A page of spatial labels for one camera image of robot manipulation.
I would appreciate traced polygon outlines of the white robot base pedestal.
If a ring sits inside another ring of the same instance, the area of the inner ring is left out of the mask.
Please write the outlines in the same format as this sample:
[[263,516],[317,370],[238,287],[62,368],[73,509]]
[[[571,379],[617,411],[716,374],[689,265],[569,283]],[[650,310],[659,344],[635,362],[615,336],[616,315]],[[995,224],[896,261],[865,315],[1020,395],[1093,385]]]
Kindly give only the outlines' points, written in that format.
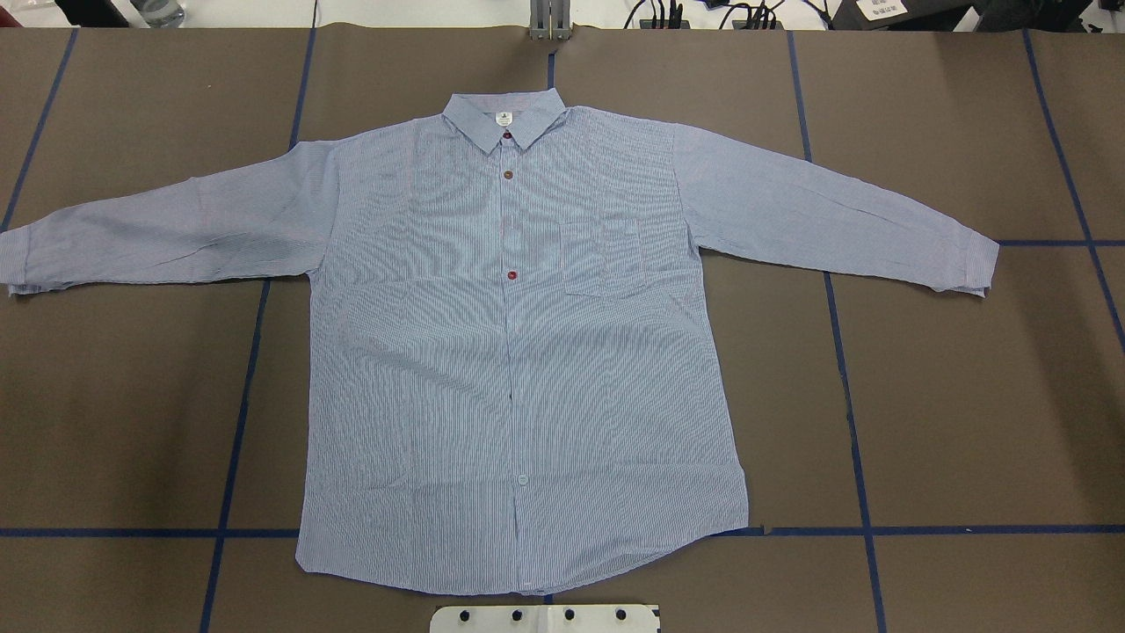
[[644,604],[446,606],[430,632],[660,632],[659,607]]

